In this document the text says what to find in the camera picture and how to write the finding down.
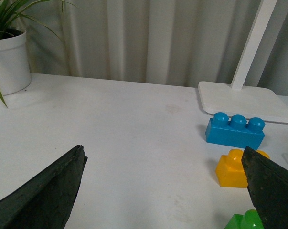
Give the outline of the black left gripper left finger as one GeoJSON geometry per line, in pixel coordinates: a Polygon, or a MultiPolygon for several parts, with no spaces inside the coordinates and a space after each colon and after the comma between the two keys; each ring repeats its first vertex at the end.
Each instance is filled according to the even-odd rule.
{"type": "Polygon", "coordinates": [[[87,162],[77,145],[0,200],[0,229],[63,229],[87,162]]]}

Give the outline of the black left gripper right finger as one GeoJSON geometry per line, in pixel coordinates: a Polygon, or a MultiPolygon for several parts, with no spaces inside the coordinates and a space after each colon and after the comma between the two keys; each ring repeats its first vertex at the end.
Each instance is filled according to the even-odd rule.
{"type": "Polygon", "coordinates": [[[288,170],[248,146],[241,162],[263,227],[288,229],[288,170]]]}

